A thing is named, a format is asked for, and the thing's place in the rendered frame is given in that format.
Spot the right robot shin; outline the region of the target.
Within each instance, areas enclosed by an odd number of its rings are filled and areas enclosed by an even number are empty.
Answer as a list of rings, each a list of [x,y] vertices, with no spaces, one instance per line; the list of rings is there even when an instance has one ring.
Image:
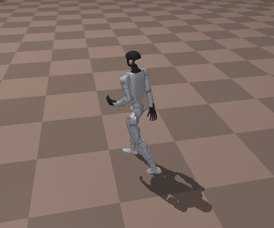
[[[130,146],[131,146],[131,151],[134,151],[134,149],[135,149],[135,145],[136,145],[136,143],[133,141],[133,139],[132,139],[132,137],[130,136]]]

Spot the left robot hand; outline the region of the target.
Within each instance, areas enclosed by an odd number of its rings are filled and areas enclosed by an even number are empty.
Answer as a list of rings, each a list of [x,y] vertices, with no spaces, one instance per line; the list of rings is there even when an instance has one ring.
[[[117,102],[116,100],[110,99],[109,95],[106,97],[106,99],[107,99],[108,104],[109,104],[109,105],[112,105],[112,106],[113,106],[113,103],[116,103],[116,102]]]

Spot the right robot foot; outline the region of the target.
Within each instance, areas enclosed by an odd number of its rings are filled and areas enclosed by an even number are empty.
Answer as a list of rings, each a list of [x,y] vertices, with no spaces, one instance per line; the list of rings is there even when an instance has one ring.
[[[130,149],[131,149],[131,148],[123,148],[123,151],[124,151],[124,152],[128,152],[128,153],[138,154],[137,149],[134,149],[134,151],[131,151]]]

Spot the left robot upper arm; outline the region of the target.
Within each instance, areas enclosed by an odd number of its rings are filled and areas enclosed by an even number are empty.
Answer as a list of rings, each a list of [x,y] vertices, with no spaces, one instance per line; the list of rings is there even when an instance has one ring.
[[[128,103],[132,101],[132,96],[129,88],[130,77],[129,75],[124,75],[120,78],[120,84],[122,85],[123,93],[128,99]]]

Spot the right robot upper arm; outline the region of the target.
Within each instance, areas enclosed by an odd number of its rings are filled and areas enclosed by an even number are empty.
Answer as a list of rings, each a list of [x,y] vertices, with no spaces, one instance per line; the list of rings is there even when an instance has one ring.
[[[145,72],[145,92],[151,90],[150,88],[150,80],[149,80],[149,70],[147,68],[142,68]]]

